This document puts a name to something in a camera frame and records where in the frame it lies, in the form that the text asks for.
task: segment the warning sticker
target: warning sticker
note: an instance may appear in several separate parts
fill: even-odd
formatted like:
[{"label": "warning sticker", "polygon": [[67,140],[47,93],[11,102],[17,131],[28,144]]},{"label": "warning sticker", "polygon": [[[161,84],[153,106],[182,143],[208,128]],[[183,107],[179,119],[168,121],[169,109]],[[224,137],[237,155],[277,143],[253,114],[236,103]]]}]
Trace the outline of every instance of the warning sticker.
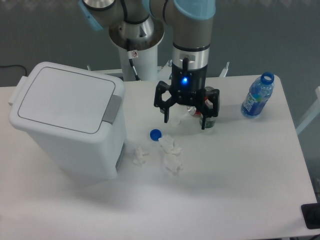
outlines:
[{"label": "warning sticker", "polygon": [[135,59],[135,58],[139,57],[138,50],[128,51],[127,53],[128,53],[129,59]]}]

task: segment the gray wall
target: gray wall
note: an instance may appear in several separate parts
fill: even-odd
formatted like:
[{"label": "gray wall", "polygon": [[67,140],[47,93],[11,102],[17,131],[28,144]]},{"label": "gray wall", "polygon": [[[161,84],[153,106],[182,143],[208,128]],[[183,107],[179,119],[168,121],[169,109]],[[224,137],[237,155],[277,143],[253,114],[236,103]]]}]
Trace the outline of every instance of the gray wall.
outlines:
[{"label": "gray wall", "polygon": [[[228,76],[275,73],[296,124],[320,86],[320,2],[217,0],[216,6],[208,77],[218,76],[227,61]],[[172,30],[166,27],[159,65],[171,58],[171,49]],[[91,30],[76,1],[2,0],[0,65],[22,64],[30,72],[43,61],[120,68],[108,31]],[[0,69],[0,86],[15,86],[22,74],[19,68]],[[320,176],[319,117],[299,139],[310,175]]]}]

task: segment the blue led light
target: blue led light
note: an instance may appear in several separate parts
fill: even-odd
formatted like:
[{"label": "blue led light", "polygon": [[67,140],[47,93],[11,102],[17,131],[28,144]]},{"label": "blue led light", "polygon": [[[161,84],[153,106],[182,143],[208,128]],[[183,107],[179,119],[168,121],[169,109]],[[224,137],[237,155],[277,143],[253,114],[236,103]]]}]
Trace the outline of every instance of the blue led light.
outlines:
[{"label": "blue led light", "polygon": [[187,85],[188,84],[188,78],[186,78],[186,77],[182,78],[181,83],[182,83],[182,85]]}]

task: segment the loose blue bottle cap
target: loose blue bottle cap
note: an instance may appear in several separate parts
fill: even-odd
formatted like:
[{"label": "loose blue bottle cap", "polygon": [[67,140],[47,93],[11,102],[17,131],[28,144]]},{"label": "loose blue bottle cap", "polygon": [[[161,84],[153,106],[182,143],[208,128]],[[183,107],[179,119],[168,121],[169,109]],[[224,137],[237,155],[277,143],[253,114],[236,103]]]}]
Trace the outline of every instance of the loose blue bottle cap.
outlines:
[{"label": "loose blue bottle cap", "polygon": [[261,75],[261,82],[266,85],[270,85],[274,82],[275,76],[273,73],[266,71],[264,74]]},{"label": "loose blue bottle cap", "polygon": [[159,138],[162,137],[162,133],[159,129],[153,129],[151,130],[150,132],[150,138],[153,140],[153,141],[159,141]]}]

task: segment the crumpled tissue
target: crumpled tissue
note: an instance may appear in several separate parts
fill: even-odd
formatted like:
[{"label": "crumpled tissue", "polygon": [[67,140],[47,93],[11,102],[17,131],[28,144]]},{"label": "crumpled tissue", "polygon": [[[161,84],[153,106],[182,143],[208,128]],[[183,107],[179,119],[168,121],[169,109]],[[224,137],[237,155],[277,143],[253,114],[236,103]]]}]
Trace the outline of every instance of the crumpled tissue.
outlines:
[{"label": "crumpled tissue", "polygon": [[176,141],[168,134],[160,137],[159,143],[167,154],[178,155],[181,153],[182,148],[179,147]]},{"label": "crumpled tissue", "polygon": [[141,146],[137,147],[134,151],[135,158],[132,160],[132,162],[135,165],[141,166],[146,162],[145,156],[149,155],[149,153],[144,152],[141,148]]},{"label": "crumpled tissue", "polygon": [[184,169],[179,157],[174,154],[165,154],[164,165],[173,174],[177,174],[179,171]]},{"label": "crumpled tissue", "polygon": [[176,141],[168,134],[159,138],[159,142],[165,151],[163,160],[165,167],[173,174],[177,174],[184,168],[180,158],[177,156],[181,153],[182,148],[179,147]]}]

